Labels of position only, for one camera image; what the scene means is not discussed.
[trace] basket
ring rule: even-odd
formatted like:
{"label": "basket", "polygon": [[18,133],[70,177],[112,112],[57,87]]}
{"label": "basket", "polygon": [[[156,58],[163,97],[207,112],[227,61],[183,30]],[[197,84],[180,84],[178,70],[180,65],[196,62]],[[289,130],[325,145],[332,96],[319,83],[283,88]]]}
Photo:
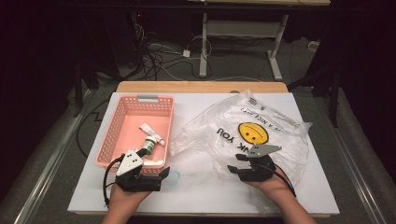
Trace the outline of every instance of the basket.
{"label": "basket", "polygon": [[174,98],[158,95],[122,95],[116,105],[106,135],[96,156],[96,164],[107,167],[128,149],[139,150],[148,136],[139,127],[147,123],[165,141],[143,157],[143,174],[156,175],[166,162],[172,124]]}

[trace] table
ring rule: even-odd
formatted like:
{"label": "table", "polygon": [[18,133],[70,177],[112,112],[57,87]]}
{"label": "table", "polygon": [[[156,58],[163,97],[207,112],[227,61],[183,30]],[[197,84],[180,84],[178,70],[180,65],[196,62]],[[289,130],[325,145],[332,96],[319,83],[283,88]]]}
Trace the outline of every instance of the table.
{"label": "table", "polygon": [[[212,104],[232,96],[236,91],[251,89],[255,96],[287,115],[301,119],[291,93],[283,83],[264,82],[121,82],[110,100],[101,128],[93,143],[68,211],[77,214],[103,214],[106,211],[102,194],[103,167],[94,159],[106,133],[109,120],[118,97],[130,93],[166,93],[175,97],[172,135],[177,135],[185,123]],[[300,203],[312,216],[326,217],[338,214],[326,176],[309,137],[308,162],[300,183],[295,186]],[[250,198],[249,186],[237,176],[232,180],[216,178],[208,161],[208,155],[199,151],[184,151],[168,158],[170,175],[163,181],[162,191],[153,192],[141,203],[137,215],[146,216],[194,216],[194,217],[260,217],[262,213]],[[268,204],[266,216],[280,216],[276,206]]]}
{"label": "table", "polygon": [[[312,6],[328,6],[330,0],[206,0],[201,1],[208,3],[225,3],[225,4],[261,4],[261,5],[303,5],[307,7]],[[202,53],[200,61],[200,77],[206,77],[207,66],[207,36],[208,35],[233,35],[233,36],[253,36],[253,37],[274,37],[275,44],[272,50],[267,51],[268,60],[271,65],[274,78],[277,81],[282,80],[279,66],[276,62],[276,53],[279,49],[280,41],[282,40],[283,32],[286,28],[286,22],[289,15],[283,15],[281,22],[258,22],[258,21],[219,21],[209,20],[207,13],[203,17],[203,31],[202,31]]]}

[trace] forearm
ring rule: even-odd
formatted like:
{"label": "forearm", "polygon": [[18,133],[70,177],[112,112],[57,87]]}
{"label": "forearm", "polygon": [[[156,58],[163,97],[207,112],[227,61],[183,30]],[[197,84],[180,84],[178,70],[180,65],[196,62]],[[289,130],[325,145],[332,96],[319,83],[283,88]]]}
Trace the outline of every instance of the forearm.
{"label": "forearm", "polygon": [[272,200],[280,209],[286,224],[317,223],[291,193],[285,192],[283,195],[274,197]]}
{"label": "forearm", "polygon": [[102,224],[125,224],[129,217],[117,211],[108,210]]}

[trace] desk leg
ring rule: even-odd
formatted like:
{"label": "desk leg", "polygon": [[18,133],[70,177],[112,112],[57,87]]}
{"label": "desk leg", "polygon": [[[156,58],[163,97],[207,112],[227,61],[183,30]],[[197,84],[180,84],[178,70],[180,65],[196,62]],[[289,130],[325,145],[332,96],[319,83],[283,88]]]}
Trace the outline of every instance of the desk leg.
{"label": "desk leg", "polygon": [[207,67],[207,48],[206,48],[206,38],[207,38],[207,13],[204,13],[204,19],[202,23],[202,50],[201,50],[201,61],[199,66],[199,76],[206,77],[206,67]]}
{"label": "desk leg", "polygon": [[284,15],[282,17],[282,22],[280,23],[277,32],[276,32],[276,39],[275,39],[275,45],[273,50],[268,50],[268,60],[270,61],[271,68],[273,70],[274,78],[276,81],[281,81],[282,80],[282,75],[280,74],[279,71],[279,66],[277,65],[276,62],[276,53],[277,49],[279,48],[280,41],[282,40],[282,35],[283,32],[285,31],[286,28],[286,22],[288,21],[289,15]]}

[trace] cable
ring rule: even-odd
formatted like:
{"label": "cable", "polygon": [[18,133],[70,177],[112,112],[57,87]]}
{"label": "cable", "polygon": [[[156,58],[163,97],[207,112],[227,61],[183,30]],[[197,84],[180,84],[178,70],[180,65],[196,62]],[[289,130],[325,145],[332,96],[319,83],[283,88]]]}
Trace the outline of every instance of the cable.
{"label": "cable", "polygon": [[[266,39],[267,39],[267,38],[262,38],[262,37],[255,37],[252,43],[250,43],[250,44],[245,44],[245,43],[242,43],[242,41],[250,41],[251,38],[250,38],[250,39],[245,39],[245,40],[244,40],[244,39],[236,40],[236,39],[231,39],[231,38],[228,37],[228,36],[225,36],[225,38],[220,38],[220,37],[218,37],[218,36],[209,35],[207,38],[209,38],[209,37],[210,37],[210,38],[213,38],[214,40],[217,39],[217,40],[220,40],[220,41],[227,41],[227,43],[230,44],[230,46],[216,45],[216,44],[214,44],[214,40],[210,40],[211,43],[212,43],[212,44],[211,44],[211,47],[212,47],[212,54],[213,54],[214,56],[218,56],[218,57],[227,56],[228,54],[232,53],[234,49],[243,49],[243,48],[248,48],[248,47],[257,47],[257,46],[260,45],[260,43],[261,43],[263,40],[266,40]],[[223,54],[216,54],[216,53],[213,53],[215,47],[218,47],[218,48],[227,48],[227,47],[229,47],[230,49],[228,49],[228,51],[227,51],[226,53],[223,53]]]}
{"label": "cable", "polygon": [[108,205],[110,204],[110,200],[109,200],[108,197],[107,197],[107,191],[106,191],[106,189],[107,189],[108,186],[114,184],[114,183],[109,184],[109,185],[106,184],[108,173],[110,172],[111,167],[113,167],[113,165],[116,164],[117,162],[121,162],[121,161],[123,160],[124,157],[125,157],[125,154],[122,154],[120,157],[118,157],[118,158],[116,158],[114,161],[112,161],[112,162],[107,166],[107,168],[106,168],[105,177],[104,177],[104,179],[103,179],[103,196],[104,196],[104,198],[105,198],[105,204],[106,204],[107,207],[108,207]]}
{"label": "cable", "polygon": [[79,143],[79,137],[78,137],[78,136],[79,136],[79,131],[80,131],[82,125],[84,124],[84,122],[87,120],[87,118],[88,118],[90,115],[92,115],[92,114],[96,115],[95,121],[102,121],[101,119],[98,119],[99,112],[94,112],[94,111],[95,111],[97,108],[99,108],[99,106],[103,105],[104,103],[108,102],[109,100],[110,100],[110,99],[107,98],[107,99],[104,100],[102,103],[100,103],[99,105],[97,105],[97,106],[96,106],[96,107],[84,118],[84,120],[78,125],[77,131],[76,131],[77,146],[78,146],[78,150],[81,152],[81,154],[82,154],[85,158],[88,158],[88,155],[84,152],[84,150],[82,149],[81,144]]}
{"label": "cable", "polygon": [[176,44],[180,45],[183,48],[186,46],[186,44],[189,43],[189,40],[180,39],[180,38],[177,38],[177,37],[174,37],[174,36],[165,35],[165,34],[159,34],[159,33],[152,32],[152,31],[149,32],[149,33],[152,34],[152,35],[156,35],[156,37],[158,37],[158,36],[164,37],[163,38],[164,41],[171,40],[173,43],[176,43]]}
{"label": "cable", "polygon": [[254,77],[224,77],[224,78],[219,78],[219,79],[213,79],[212,81],[222,81],[222,80],[233,79],[233,78],[245,78],[245,79],[262,82],[261,80],[254,78]]}
{"label": "cable", "polygon": [[178,78],[178,77],[174,77],[172,74],[170,74],[169,72],[168,72],[168,70],[166,70],[165,68],[163,68],[163,71],[165,71],[170,77],[172,77],[172,78],[174,78],[175,80],[178,80],[178,81],[187,81],[187,80],[184,80],[184,79],[181,79],[181,78]]}
{"label": "cable", "polygon": [[170,68],[170,67],[172,67],[172,66],[175,66],[176,64],[179,64],[179,63],[188,63],[190,66],[191,66],[191,73],[192,73],[192,75],[195,77],[195,74],[194,74],[194,69],[193,69],[193,66],[192,66],[192,63],[189,63],[189,62],[178,62],[178,63],[174,63],[174,64],[172,64],[172,65],[169,65],[169,66],[167,66],[167,67],[162,67],[162,69],[164,69],[171,77],[173,77],[174,79],[178,79],[178,80],[181,80],[181,79],[179,79],[179,78],[176,78],[176,77],[174,77],[174,76],[172,76],[166,69],[168,69],[168,68]]}
{"label": "cable", "polygon": [[266,169],[266,170],[272,172],[274,175],[277,175],[280,179],[282,179],[283,182],[285,182],[285,184],[288,186],[288,188],[289,188],[289,190],[291,191],[291,193],[293,194],[294,198],[297,198],[296,192],[294,191],[294,187],[293,187],[293,185],[291,184],[291,182],[290,182],[288,176],[286,175],[286,173],[282,170],[282,168],[280,168],[278,165],[275,164],[275,166],[276,166],[277,168],[279,168],[279,170],[281,170],[281,171],[283,172],[283,174],[285,174],[285,176],[286,176],[287,179],[286,179],[285,177],[283,177],[282,175],[280,175],[277,171],[272,170],[272,169],[269,168],[269,167],[266,167],[266,166],[261,165],[261,164],[259,164],[259,166],[260,166],[261,168],[264,168],[264,169]]}
{"label": "cable", "polygon": [[139,25],[139,24],[135,24],[137,27],[139,27],[139,33],[137,34],[137,37],[136,37],[136,39],[139,39],[139,37],[140,37],[140,34],[142,34],[142,38],[141,38],[141,40],[140,40],[140,44],[138,45],[138,47],[140,47],[142,44],[143,44],[143,40],[144,40],[144,38],[145,38],[145,29],[143,29],[143,27],[141,26],[141,25]]}
{"label": "cable", "polygon": [[179,52],[177,52],[175,49],[172,49],[172,48],[170,48],[170,47],[167,47],[167,46],[165,46],[165,45],[163,45],[163,44],[148,44],[148,47],[150,46],[150,45],[156,45],[156,46],[161,46],[159,49],[157,49],[157,50],[153,50],[153,51],[159,51],[160,49],[162,49],[162,48],[166,48],[166,49],[171,49],[172,51],[171,52],[166,52],[166,51],[160,51],[161,53],[174,53],[174,54],[178,54],[178,55],[181,55],[181,53],[179,53]]}
{"label": "cable", "polygon": [[210,53],[212,52],[212,45],[210,44],[210,42],[209,42],[209,40],[208,40],[208,39],[206,39],[206,38],[203,38],[202,36],[196,36],[195,38],[193,38],[193,39],[191,40],[190,44],[192,44],[192,41],[194,41],[194,40],[196,40],[196,39],[198,39],[198,38],[201,38],[201,39],[203,39],[204,41],[206,41],[206,42],[209,44],[209,53],[207,53],[206,57],[207,57],[207,56],[209,56],[209,55],[210,55]]}
{"label": "cable", "polygon": [[[157,65],[161,64],[161,61],[157,60],[156,58],[154,58],[149,53],[146,53],[145,56],[149,57],[149,59],[148,58],[143,58],[143,62],[144,62],[143,71],[144,71],[145,75],[143,77],[139,78],[139,79],[151,80],[151,78],[154,77],[154,80],[157,80],[158,79],[157,75],[160,72],[159,70],[157,70],[157,68],[158,68]],[[152,66],[147,66],[146,62],[151,62]],[[151,70],[154,70],[154,74],[153,75],[149,75],[149,72]]]}

